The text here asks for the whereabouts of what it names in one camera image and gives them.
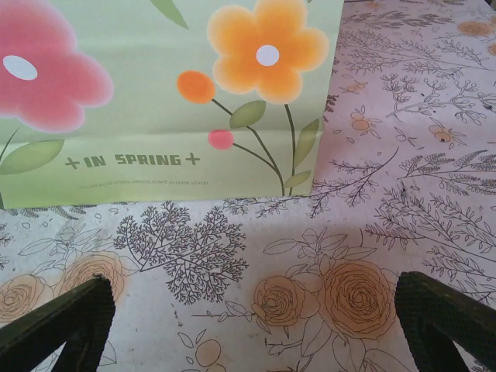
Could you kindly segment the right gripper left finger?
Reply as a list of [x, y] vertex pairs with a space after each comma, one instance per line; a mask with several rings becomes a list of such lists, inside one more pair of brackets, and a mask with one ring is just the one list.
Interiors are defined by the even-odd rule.
[[31, 371], [61, 349], [54, 371], [96, 371], [114, 315], [111, 282], [95, 275], [1, 327], [1, 370]]

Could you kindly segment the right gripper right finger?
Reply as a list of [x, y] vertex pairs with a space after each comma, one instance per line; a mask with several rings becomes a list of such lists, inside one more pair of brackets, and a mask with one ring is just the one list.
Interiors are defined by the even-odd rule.
[[398, 278], [394, 306], [420, 371], [468, 371], [457, 346], [495, 370], [495, 310], [417, 272]]

